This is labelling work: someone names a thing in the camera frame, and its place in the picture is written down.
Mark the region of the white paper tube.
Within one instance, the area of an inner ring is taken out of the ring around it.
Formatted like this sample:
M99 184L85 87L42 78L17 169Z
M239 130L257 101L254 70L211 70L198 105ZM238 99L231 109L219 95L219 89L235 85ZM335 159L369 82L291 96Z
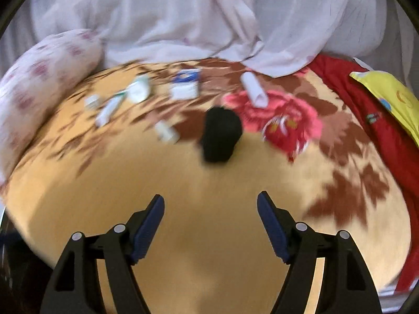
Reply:
M252 106L258 109L266 109L268 107L268 96L256 75L252 72L244 72L240 76L240 80Z

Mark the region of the white green round bottle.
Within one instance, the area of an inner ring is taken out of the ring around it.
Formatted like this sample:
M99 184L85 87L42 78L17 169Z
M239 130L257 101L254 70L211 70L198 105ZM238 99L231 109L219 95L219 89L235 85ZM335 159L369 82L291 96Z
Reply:
M126 97L134 104L145 101L150 95L151 85L147 74L137 75L132 83L126 88Z

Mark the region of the blue white medicine box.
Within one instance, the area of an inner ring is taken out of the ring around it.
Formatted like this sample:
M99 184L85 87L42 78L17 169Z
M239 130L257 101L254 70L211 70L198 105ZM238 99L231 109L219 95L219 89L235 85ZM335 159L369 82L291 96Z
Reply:
M175 74L170 83L170 97L173 100L196 99L200 95L200 70L185 69Z

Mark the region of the red blanket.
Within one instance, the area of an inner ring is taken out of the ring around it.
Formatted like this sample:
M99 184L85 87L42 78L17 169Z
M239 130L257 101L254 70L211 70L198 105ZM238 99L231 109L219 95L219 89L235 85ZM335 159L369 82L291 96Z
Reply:
M349 76L373 70L324 54L317 55L308 67L356 116L402 191L410 216L411 243L396 289L406 292L418 281L418 145L384 105Z

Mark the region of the pink white lip balm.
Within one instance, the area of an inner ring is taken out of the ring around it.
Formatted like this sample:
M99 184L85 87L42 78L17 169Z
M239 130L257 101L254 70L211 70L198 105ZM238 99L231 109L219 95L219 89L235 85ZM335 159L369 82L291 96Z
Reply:
M180 135L176 129L164 120L158 121L154 125L154 129L159 139L164 143L177 143L180 139Z

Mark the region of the white power adapter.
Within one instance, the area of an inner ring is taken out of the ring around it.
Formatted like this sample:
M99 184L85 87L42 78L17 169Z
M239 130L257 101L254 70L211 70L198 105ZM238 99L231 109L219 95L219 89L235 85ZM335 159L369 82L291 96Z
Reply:
M88 96L84 100L85 109L88 111L98 109L102 103L102 99L99 95L93 94Z

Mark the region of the white green ointment tube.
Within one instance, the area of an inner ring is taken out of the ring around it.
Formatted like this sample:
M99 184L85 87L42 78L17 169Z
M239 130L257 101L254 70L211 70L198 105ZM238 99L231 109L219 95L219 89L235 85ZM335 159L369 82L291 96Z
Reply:
M105 126L111 119L112 115L120 107L121 103L124 101L126 92L116 93L113 97L110 98L102 110L98 113L95 118L95 126L101 128Z

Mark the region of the yellow cartoon pillow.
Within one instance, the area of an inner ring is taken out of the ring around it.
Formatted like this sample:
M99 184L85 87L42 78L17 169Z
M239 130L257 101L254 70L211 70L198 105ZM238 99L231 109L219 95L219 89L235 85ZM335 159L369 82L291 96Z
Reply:
M410 89L384 71L351 72L349 76L373 94L418 145L418 99Z

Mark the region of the yellow floral plush blanket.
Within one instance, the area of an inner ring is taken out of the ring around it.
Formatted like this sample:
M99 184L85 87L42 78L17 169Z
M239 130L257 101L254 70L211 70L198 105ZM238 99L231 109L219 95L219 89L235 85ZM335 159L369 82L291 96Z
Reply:
M177 72L200 70L200 95L173 100ZM312 71L259 75L269 97L253 110L240 63L125 64L88 78L59 106L3 188L9 216L28 245L54 265L70 235L106 232L164 197L166 211L136 278L153 313L269 313L287 267L275 256L256 210L275 204L318 232L351 233L376 287L398 276L410 250L401 189L351 110ZM95 118L137 75L151 95L125 96L110 121ZM85 109L97 94L98 109ZM208 163L205 114L221 106L243 134L227 162ZM154 125L180 135L164 143Z

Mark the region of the black sock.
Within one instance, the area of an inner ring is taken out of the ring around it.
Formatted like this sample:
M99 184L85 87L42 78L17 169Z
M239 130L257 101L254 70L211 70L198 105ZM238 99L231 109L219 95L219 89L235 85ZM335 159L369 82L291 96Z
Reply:
M205 114L204 129L200 139L205 162L227 162L243 134L240 117L221 106L211 107Z

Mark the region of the rolled pink floral quilt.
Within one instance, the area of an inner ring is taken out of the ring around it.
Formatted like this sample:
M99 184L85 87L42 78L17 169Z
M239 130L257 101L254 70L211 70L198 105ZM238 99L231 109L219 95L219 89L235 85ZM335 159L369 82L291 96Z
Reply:
M1 183L51 111L100 63L103 44L90 29L44 38L1 79Z

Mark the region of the sheer white floral curtain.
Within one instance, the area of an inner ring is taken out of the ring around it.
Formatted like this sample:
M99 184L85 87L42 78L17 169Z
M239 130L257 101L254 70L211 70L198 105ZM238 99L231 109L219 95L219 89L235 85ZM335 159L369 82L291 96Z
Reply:
M402 80L418 36L396 0L30 0L38 38L93 29L104 63L216 57L280 77L318 53L359 58Z

